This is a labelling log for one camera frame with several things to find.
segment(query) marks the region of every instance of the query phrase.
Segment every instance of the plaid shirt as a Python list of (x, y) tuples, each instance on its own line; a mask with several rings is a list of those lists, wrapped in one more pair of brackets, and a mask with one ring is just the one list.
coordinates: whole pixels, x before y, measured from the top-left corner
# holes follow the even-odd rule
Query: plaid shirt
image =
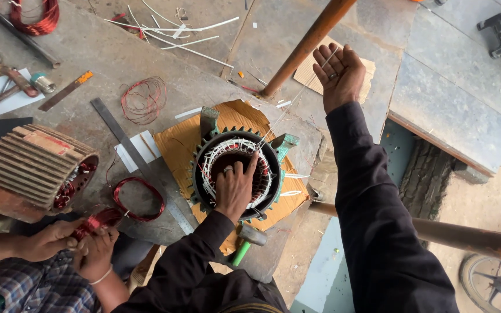
[(1, 260), (0, 295), (5, 298), (2, 312), (92, 312), (94, 290), (75, 272), (72, 260), (69, 250), (42, 262)]

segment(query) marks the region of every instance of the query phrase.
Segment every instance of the metal rod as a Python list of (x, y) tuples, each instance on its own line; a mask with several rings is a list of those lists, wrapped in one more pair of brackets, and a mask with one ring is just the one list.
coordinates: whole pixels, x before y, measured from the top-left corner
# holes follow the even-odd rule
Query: metal rod
[(314, 24), (304, 35), (301, 42), (295, 47), (278, 72), (264, 88), (262, 94), (270, 97), (279, 89), (293, 72), (301, 65), (306, 57), (316, 49), (316, 46), (324, 39), (330, 30), (349, 11), (356, 0), (330, 0), (330, 3), (320, 13)]
[(27, 46), (32, 47), (39, 54), (43, 55), (48, 61), (51, 62), (51, 65), (53, 68), (59, 68), (59, 66), (61, 65), (61, 61), (59, 61), (54, 56), (52, 56), (51, 53), (49, 52), (49, 50), (42, 48), (30, 36), (19, 32), (14, 27), (14, 25), (11, 24), (11, 22), (1, 14), (0, 14), (0, 24), (3, 25), (7, 30), (9, 30), (9, 32), (11, 32), (13, 35), (15, 35), (18, 39), (20, 39), (22, 42), (24, 42)]
[[(309, 210), (337, 216), (330, 203), (312, 202)], [(501, 259), (501, 232), (413, 218), (417, 237), (449, 247)]]

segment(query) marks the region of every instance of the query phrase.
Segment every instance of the steel ruler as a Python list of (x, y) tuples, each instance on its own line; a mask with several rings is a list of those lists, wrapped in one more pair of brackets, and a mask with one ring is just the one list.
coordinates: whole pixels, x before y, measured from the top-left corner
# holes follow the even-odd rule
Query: steel ruler
[(139, 167), (140, 172), (143, 174), (144, 178), (157, 190), (164, 190), (163, 192), (166, 194), (164, 198), (166, 198), (166, 206), (165, 208), (169, 210), (171, 215), (175, 218), (181, 229), (185, 232), (185, 234), (190, 234), (194, 231), (194, 228), (189, 223), (187, 218), (183, 215), (183, 212), (179, 209), (176, 203), (173, 201), (173, 198), (165, 192), (164, 186), (157, 179), (156, 175), (152, 173), (150, 167), (140, 155), (136, 147), (132, 144), (131, 140), (127, 136), (127, 134), (123, 131), (123, 128), (117, 123), (117, 120), (111, 112), (109, 112), (106, 105), (102, 102), (100, 98), (95, 98), (90, 101), (94, 108), (100, 116), (104, 119), (108, 127), (111, 129), (111, 132), (114, 133), (115, 137), (121, 142), (127, 153), (131, 156), (132, 160), (135, 162), (136, 166)]

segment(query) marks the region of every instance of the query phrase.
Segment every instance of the bracelet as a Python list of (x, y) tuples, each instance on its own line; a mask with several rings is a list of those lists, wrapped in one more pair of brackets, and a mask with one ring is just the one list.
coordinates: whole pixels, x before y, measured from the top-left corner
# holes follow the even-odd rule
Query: bracelet
[(97, 281), (94, 281), (94, 282), (89, 282), (88, 284), (89, 285), (95, 285), (95, 284), (101, 282), (102, 280), (104, 280), (104, 278), (106, 278), (111, 273), (112, 270), (113, 270), (113, 264), (110, 264), (110, 269), (108, 270), (108, 272), (106, 274), (104, 274), (102, 276), (102, 278), (100, 278), (100, 279), (98, 279)]

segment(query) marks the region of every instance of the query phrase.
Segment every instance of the hammer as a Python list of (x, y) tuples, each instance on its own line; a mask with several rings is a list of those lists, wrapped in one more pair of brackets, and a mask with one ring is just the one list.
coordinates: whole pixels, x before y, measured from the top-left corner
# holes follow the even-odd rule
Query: hammer
[(249, 224), (243, 224), (243, 227), (241, 228), (237, 236), (243, 238), (244, 241), (239, 250), (237, 250), (237, 254), (235, 254), (235, 257), (231, 262), (233, 266), (239, 266), (239, 263), (250, 248), (251, 243), (262, 247), (268, 240), (268, 235), (265, 232), (259, 231)]

